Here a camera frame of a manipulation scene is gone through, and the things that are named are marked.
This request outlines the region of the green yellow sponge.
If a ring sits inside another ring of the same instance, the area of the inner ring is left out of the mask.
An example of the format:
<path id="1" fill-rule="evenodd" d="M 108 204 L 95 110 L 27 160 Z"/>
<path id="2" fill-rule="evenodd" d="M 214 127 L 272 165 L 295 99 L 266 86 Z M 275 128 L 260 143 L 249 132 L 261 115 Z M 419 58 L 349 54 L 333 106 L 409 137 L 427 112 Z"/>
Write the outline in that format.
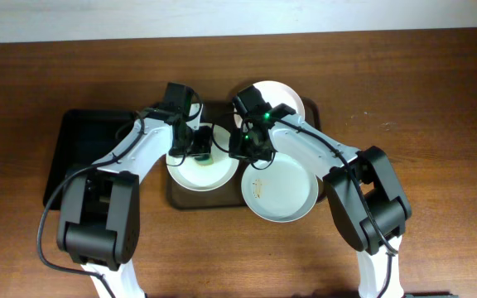
<path id="1" fill-rule="evenodd" d="M 210 166 L 214 163 L 210 153 L 195 156 L 194 160 L 200 166 Z"/>

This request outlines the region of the pale blue plate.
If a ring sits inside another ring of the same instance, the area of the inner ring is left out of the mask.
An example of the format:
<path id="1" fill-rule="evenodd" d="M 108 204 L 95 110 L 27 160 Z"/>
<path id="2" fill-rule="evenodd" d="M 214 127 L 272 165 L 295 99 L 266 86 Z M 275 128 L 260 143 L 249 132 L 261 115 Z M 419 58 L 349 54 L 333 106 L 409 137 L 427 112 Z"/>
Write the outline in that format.
<path id="1" fill-rule="evenodd" d="M 246 205 L 260 218 L 289 223 L 308 214 L 318 199 L 316 176 L 288 155 L 273 162 L 258 161 L 243 173 L 241 191 Z"/>

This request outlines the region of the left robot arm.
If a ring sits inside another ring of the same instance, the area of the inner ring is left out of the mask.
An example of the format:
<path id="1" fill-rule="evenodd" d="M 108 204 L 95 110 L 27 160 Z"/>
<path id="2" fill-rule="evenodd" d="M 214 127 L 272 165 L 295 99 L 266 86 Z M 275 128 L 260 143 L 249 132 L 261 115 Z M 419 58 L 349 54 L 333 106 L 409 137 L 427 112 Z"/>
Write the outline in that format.
<path id="1" fill-rule="evenodd" d="M 133 265 L 140 233 L 139 186 L 164 155 L 185 160 L 202 114 L 200 96 L 169 83 L 163 100 L 137 113 L 130 132 L 105 156 L 65 178 L 57 245 L 80 275 L 89 276 L 101 297 L 144 297 Z"/>

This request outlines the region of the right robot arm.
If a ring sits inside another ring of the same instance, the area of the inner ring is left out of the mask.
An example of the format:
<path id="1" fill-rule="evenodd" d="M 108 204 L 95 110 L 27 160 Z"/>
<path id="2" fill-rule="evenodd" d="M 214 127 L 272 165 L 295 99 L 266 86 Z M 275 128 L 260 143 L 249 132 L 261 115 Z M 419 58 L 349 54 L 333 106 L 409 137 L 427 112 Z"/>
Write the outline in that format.
<path id="1" fill-rule="evenodd" d="M 232 103 L 242 123 L 231 133 L 230 157 L 255 164 L 283 154 L 322 179 L 335 226 L 357 253 L 359 296 L 404 297 L 398 250 L 412 208 L 386 153 L 337 142 L 254 85 Z"/>

